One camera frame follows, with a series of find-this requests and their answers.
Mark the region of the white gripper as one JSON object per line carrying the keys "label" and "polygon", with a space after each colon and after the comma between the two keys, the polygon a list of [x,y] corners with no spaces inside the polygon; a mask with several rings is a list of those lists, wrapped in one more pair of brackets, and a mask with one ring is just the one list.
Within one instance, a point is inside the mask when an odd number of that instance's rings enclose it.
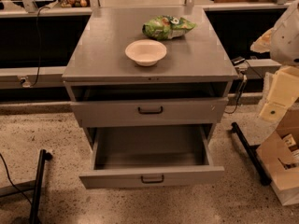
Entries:
{"label": "white gripper", "polygon": [[263,98],[259,118],[280,122],[287,110],[299,98],[299,69],[282,66],[274,74],[266,73],[263,80]]}

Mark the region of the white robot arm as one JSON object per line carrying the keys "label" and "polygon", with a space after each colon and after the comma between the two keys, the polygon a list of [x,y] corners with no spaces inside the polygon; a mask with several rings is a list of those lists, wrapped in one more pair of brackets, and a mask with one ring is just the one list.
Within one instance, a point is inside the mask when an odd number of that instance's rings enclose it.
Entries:
{"label": "white robot arm", "polygon": [[281,64],[272,76],[259,117],[278,122],[299,97],[299,0],[293,1],[273,28],[250,46],[258,53],[270,52],[270,58]]}

